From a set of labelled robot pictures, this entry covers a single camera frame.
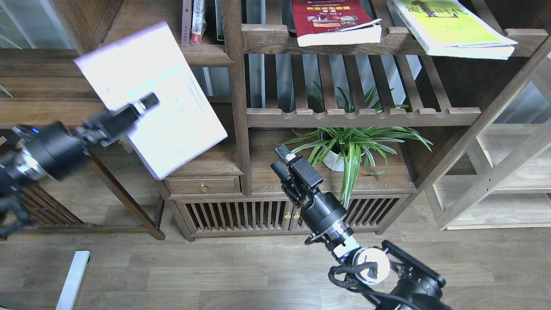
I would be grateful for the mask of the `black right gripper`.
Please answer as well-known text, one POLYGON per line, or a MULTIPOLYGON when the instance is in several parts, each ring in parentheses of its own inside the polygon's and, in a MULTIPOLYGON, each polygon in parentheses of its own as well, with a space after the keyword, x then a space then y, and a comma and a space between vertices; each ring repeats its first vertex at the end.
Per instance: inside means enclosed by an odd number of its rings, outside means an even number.
POLYGON ((275 152, 281 161, 270 165, 282 183, 283 192, 299 208, 309 208, 314 202, 314 196, 319 193, 322 176, 303 157, 298 157, 289 151, 287 145, 280 144, 275 152))

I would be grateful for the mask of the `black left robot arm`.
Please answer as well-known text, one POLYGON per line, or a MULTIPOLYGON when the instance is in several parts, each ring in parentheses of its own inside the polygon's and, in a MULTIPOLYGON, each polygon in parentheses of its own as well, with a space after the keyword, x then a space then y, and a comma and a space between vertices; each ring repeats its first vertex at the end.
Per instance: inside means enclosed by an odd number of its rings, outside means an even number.
POLYGON ((88 148, 94 144, 107 147, 134 128, 135 122, 160 104, 154 93, 132 101, 118 110, 104 110, 70 131, 61 121, 41 129, 14 126, 12 131, 24 140, 22 148, 1 159, 1 218, 7 212, 16 221, 1 226, 8 236, 20 227, 33 223, 30 211, 16 197, 36 185, 44 176, 61 180, 90 161, 88 148))

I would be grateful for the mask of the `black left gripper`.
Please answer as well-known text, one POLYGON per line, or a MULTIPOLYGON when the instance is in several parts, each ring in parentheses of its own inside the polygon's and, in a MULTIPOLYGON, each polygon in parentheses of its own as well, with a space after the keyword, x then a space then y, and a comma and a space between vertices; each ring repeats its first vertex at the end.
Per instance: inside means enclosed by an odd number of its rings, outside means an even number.
POLYGON ((120 139, 139 119, 140 115, 158 106, 159 98, 155 93, 146 94, 134 102, 117 111, 105 110, 83 122, 85 132, 91 140, 107 147, 114 141, 120 139))

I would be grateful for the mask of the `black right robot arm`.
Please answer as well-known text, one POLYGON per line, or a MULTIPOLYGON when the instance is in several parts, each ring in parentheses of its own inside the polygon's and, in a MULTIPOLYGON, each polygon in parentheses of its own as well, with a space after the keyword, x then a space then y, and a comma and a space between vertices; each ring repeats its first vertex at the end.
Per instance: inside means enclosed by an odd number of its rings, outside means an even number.
POLYGON ((308 160, 283 144, 275 152, 280 160, 271 167, 312 231, 305 244, 323 243, 339 263, 328 272, 333 284, 361 294, 377 310, 449 309, 441 302, 446 281, 440 274, 389 241, 360 246, 344 223, 345 208, 332 193, 320 192, 322 176, 308 160))

